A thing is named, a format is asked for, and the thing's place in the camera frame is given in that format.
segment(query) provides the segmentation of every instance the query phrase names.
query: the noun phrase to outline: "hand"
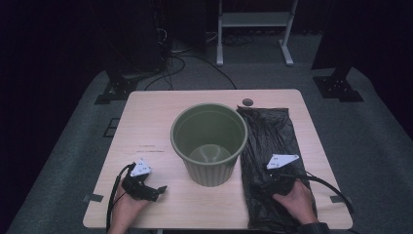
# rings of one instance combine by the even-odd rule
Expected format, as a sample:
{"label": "hand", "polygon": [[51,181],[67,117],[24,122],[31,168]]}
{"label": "hand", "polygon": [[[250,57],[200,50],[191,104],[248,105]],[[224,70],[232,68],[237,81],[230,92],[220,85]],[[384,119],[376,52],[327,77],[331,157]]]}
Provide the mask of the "hand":
{"label": "hand", "polygon": [[112,210],[112,222],[108,234],[124,234],[136,220],[137,215],[149,204],[147,200],[136,200],[119,183]]}
{"label": "hand", "polygon": [[296,179],[291,191],[286,195],[274,194],[273,198],[281,203],[301,225],[319,222],[313,212],[312,195],[300,179]]}

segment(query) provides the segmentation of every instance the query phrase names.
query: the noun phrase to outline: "black garbage bag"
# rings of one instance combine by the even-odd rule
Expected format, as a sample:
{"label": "black garbage bag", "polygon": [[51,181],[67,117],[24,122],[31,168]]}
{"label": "black garbage bag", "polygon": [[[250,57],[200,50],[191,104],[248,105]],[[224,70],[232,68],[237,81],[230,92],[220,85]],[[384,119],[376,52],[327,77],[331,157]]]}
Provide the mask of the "black garbage bag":
{"label": "black garbage bag", "polygon": [[[273,154],[300,156],[299,160],[283,168],[293,170],[296,175],[306,174],[288,109],[238,107],[237,111],[248,127],[248,141],[241,155],[248,228],[272,233],[296,233],[298,221],[271,195],[259,189],[260,185],[271,179],[265,166]],[[308,180],[303,180],[303,183],[310,188]]]}

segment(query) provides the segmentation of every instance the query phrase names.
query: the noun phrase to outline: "plastic bucket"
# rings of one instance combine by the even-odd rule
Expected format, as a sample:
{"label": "plastic bucket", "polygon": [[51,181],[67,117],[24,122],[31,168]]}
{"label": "plastic bucket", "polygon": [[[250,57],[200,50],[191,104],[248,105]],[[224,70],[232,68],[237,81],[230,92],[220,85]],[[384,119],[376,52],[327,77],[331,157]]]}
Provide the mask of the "plastic bucket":
{"label": "plastic bucket", "polygon": [[247,128],[239,113],[218,103],[203,103],[184,110],[170,130],[172,147],[189,176],[207,187],[227,181],[244,150]]}

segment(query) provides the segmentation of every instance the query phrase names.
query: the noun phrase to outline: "metal shelf frame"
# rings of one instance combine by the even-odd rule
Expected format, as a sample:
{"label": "metal shelf frame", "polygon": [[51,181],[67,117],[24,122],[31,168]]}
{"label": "metal shelf frame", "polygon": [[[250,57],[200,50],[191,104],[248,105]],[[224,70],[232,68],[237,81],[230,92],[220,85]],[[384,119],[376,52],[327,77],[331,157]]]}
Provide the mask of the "metal shelf frame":
{"label": "metal shelf frame", "polygon": [[270,12],[270,13],[223,13],[222,0],[219,0],[219,16],[218,16],[218,44],[216,47],[216,64],[224,65],[224,56],[222,48],[222,28],[224,27],[260,27],[260,26],[284,26],[285,33],[279,40],[282,54],[287,66],[293,66],[291,54],[287,48],[287,42],[291,26],[294,21],[295,9],[297,8],[298,0],[292,1],[292,6],[289,12]]}

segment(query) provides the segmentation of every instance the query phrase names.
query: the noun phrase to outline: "table top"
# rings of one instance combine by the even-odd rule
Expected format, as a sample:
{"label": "table top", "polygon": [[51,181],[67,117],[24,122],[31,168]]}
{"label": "table top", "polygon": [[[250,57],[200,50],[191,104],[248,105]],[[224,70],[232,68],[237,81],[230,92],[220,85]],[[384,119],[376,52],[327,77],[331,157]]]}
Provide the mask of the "table top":
{"label": "table top", "polygon": [[[248,213],[244,199],[240,160],[228,181],[216,187],[195,183],[186,172],[182,159],[173,151],[170,128],[186,108],[204,102],[216,102],[237,109],[243,100],[251,107],[288,108],[306,170],[338,188],[306,104],[296,90],[220,90],[154,91],[131,93],[118,129],[109,148],[84,225],[103,228],[110,193],[120,170],[143,158],[152,168],[147,186],[168,186],[156,203],[150,204],[132,227],[148,229],[247,229]],[[311,182],[319,221],[331,229],[349,229],[353,221],[344,203],[332,203],[336,194],[317,182]]]}

